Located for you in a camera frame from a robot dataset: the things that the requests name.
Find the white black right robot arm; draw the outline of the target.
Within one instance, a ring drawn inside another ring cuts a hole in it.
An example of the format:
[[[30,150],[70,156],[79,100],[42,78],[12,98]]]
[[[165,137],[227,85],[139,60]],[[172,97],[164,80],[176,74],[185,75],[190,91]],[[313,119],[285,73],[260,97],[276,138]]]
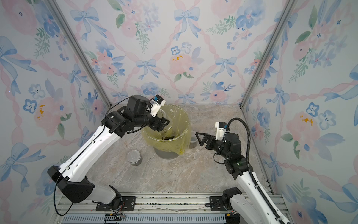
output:
[[[222,140],[207,133],[197,132],[195,135],[200,146],[225,158],[226,170],[251,201],[247,201],[239,188],[227,189],[222,195],[222,202],[227,210],[236,211],[248,224],[290,223],[256,180],[256,174],[250,172],[252,167],[241,154],[241,141],[237,134],[225,133]]]

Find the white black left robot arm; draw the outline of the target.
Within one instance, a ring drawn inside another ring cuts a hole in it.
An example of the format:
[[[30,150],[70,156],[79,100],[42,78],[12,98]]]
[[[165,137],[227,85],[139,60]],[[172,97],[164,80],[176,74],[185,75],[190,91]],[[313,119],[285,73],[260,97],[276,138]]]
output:
[[[163,115],[158,115],[165,100],[156,95],[148,99],[141,95],[127,98],[127,105],[109,111],[90,139],[66,162],[48,169],[48,175],[72,203],[90,200],[118,211],[124,204],[122,196],[113,186],[104,187],[92,183],[87,173],[102,154],[126,134],[145,127],[160,132],[170,124]]]

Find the glass jar with tea leaves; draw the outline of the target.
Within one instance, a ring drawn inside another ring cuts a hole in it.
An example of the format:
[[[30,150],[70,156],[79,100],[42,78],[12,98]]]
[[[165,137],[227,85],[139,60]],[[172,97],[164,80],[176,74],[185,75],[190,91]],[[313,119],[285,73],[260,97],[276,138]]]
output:
[[[159,109],[157,117],[159,118],[157,131],[169,131],[172,128],[173,121],[170,114],[162,109]]]

